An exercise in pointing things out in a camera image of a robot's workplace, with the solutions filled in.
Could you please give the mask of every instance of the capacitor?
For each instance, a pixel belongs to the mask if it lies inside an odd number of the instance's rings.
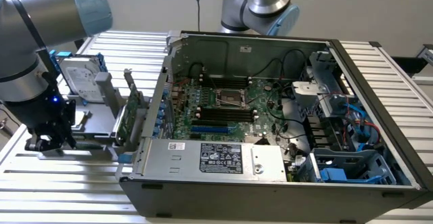
[[[263,90],[264,90],[264,91],[271,91],[271,90],[272,90],[272,87],[271,87],[271,86],[264,86],[264,87],[263,87]]]
[[[167,88],[164,88],[164,90],[161,91],[161,96],[167,96],[167,95],[168,95],[168,93],[169,93],[168,89],[167,89]]]
[[[160,129],[157,127],[153,127],[153,136],[159,135]]]
[[[274,103],[272,101],[268,101],[266,105],[267,105],[267,107],[268,107],[270,109],[272,109],[272,108],[274,108],[274,105],[275,105],[275,103]]]
[[[155,120],[155,126],[159,127],[163,124],[163,121],[160,119]]]
[[[276,125],[275,124],[272,124],[272,126],[270,127],[270,130],[271,130],[272,134],[276,134]]]
[[[161,119],[161,118],[164,117],[164,111],[161,111],[161,110],[160,110],[160,111],[157,111],[157,114],[156,114],[156,116],[157,116],[157,118],[160,118],[160,119]]]

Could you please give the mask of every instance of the white wall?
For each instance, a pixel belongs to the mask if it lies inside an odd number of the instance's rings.
[[[431,0],[292,0],[300,6],[291,36],[378,41],[393,55],[413,56],[433,43]],[[109,0],[113,29],[196,29],[195,0]],[[202,29],[218,31],[222,0],[202,0]]]

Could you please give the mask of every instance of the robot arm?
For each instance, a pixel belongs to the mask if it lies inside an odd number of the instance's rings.
[[[36,51],[111,26],[107,0],[0,0],[0,100],[32,134],[26,150],[64,141],[75,147],[75,102],[63,99]]]
[[[287,35],[299,16],[291,0],[223,0],[222,32]]]

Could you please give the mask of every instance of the wire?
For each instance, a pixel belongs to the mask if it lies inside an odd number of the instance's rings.
[[[299,52],[302,54],[303,64],[304,64],[304,67],[307,67],[307,58],[306,58],[304,52],[300,49],[296,49],[295,48],[295,49],[290,49],[286,52],[284,56],[283,56],[283,60],[282,60],[282,71],[284,71],[284,61],[286,61],[286,58],[287,58],[288,54],[292,53],[292,52]]]
[[[189,78],[185,78],[181,81],[175,82],[173,85],[179,85],[179,87],[180,87],[184,83],[187,83],[188,79]]]
[[[8,114],[8,112],[0,108],[0,111],[2,111],[5,113],[5,115],[8,116],[8,118],[10,119],[10,121],[16,124],[16,126],[20,127],[20,124],[13,120],[13,118],[10,117],[10,115]]]
[[[240,106],[240,105],[234,104],[234,103],[231,103],[231,102],[227,102],[227,101],[219,100],[218,98],[216,98],[216,101],[222,101],[223,103],[228,103],[228,104],[231,104],[231,105],[234,105],[234,106]]]
[[[200,31],[200,0],[196,0],[196,20],[197,31]]]
[[[196,1],[196,26],[200,31],[200,1]]]
[[[248,100],[248,102],[246,104],[250,104],[251,102],[254,102],[258,98],[260,98],[263,95],[266,95],[266,93],[259,94],[256,97],[254,97],[251,100]]]
[[[294,138],[298,138],[298,137],[300,137],[300,136],[306,136],[306,134],[299,134],[299,135],[296,135],[296,136],[292,136],[292,137],[284,137],[284,136],[282,136],[280,135],[280,129],[283,128],[283,126],[282,127],[279,127],[279,129],[276,130],[276,135],[279,136],[279,138],[282,138],[282,139],[294,139]]]
[[[381,131],[379,131],[379,128],[377,127],[375,124],[369,123],[369,122],[365,122],[365,125],[366,125],[366,126],[370,126],[371,128],[374,128],[374,130],[375,130],[375,132],[377,132],[377,140],[375,140],[375,143],[378,143],[379,140],[381,140]]]
[[[270,96],[268,96],[268,98],[267,98],[267,101],[266,101],[266,105],[268,104],[268,101],[271,100],[271,97],[272,97],[272,95],[275,94],[275,92],[278,92],[278,90],[275,90],[275,91],[270,94]],[[275,119],[284,120],[284,121],[291,121],[291,122],[296,122],[298,124],[300,124],[300,125],[303,126],[303,123],[302,123],[299,120],[295,120],[295,119],[286,119],[286,118],[278,117],[278,116],[275,116],[275,115],[272,114],[271,109],[270,109],[268,107],[266,107],[266,108],[267,108],[267,112],[268,112],[268,114],[270,114]]]
[[[195,65],[197,65],[197,64],[202,66],[202,69],[203,69],[204,64],[202,62],[193,62],[193,63],[191,63],[189,68],[188,68],[188,78],[191,78],[191,70],[192,70],[192,67]]]
[[[282,60],[279,59],[279,58],[272,58],[271,60],[270,60],[270,62],[267,63],[267,65],[262,68],[262,70],[259,71],[259,72],[256,72],[255,74],[252,74],[251,75],[251,77],[255,77],[255,76],[258,76],[266,69],[267,69],[267,67],[271,65],[271,63],[274,62],[274,61],[276,61],[280,65],[283,65],[283,62],[282,62]]]

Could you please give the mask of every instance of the black cable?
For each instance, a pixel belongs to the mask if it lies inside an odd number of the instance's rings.
[[[200,31],[200,1],[196,1],[196,10],[197,31]]]
[[[283,62],[280,61],[279,58],[272,58],[272,59],[270,60],[270,62],[267,63],[267,65],[262,68],[262,70],[260,70],[259,72],[256,72],[255,74],[252,74],[251,77],[258,76],[258,75],[259,75],[259,74],[260,74],[260,73],[267,69],[267,67],[271,65],[271,63],[272,63],[274,61],[279,62],[279,64],[283,65]]]
[[[202,69],[203,69],[204,64],[203,64],[202,62],[193,62],[193,63],[191,63],[189,68],[188,68],[188,78],[192,78],[192,77],[191,77],[191,70],[192,70],[192,67],[193,67],[195,65],[197,65],[197,64],[202,66]]]
[[[200,31],[200,0],[196,0],[196,21],[197,21],[197,31]]]
[[[296,135],[296,136],[292,136],[292,137],[283,137],[282,135],[280,135],[280,129],[282,129],[283,127],[279,127],[279,129],[276,130],[276,135],[279,136],[279,138],[282,138],[282,139],[294,139],[294,138],[298,138],[298,137],[300,137],[300,136],[306,136],[306,134],[299,134],[299,135]]]
[[[266,93],[259,94],[256,97],[254,97],[251,100],[248,100],[248,102],[246,104],[250,104],[251,102],[254,102],[258,98],[260,98],[263,95],[266,95]]]
[[[270,96],[268,96],[268,98],[267,98],[267,101],[266,101],[266,105],[267,105],[268,101],[271,100],[271,97],[272,97],[272,95],[274,95],[275,92],[278,92],[278,90],[275,90],[275,91],[270,94]],[[275,119],[284,120],[284,121],[291,121],[291,122],[296,122],[298,124],[300,124],[300,125],[303,126],[303,123],[302,123],[299,120],[295,120],[295,119],[286,119],[286,118],[282,118],[282,117],[275,116],[275,115],[272,114],[271,109],[270,109],[268,107],[267,107],[267,112],[268,112],[268,114],[270,114]]]
[[[287,56],[288,56],[288,54],[290,53],[292,53],[292,52],[299,52],[300,54],[302,54],[302,57],[303,57],[303,64],[304,64],[304,67],[307,67],[307,57],[306,57],[306,55],[304,55],[304,52],[300,50],[300,49],[290,49],[287,52],[286,52],[286,54],[284,54],[284,56],[283,56],[283,61],[282,61],[282,71],[284,70],[284,62],[286,62],[286,58],[287,58]]]
[[[8,116],[8,118],[10,119],[10,121],[20,127],[20,124],[13,120],[13,118],[10,117],[10,115],[8,114],[8,112],[0,108],[0,111],[2,111],[5,113],[5,115]]]

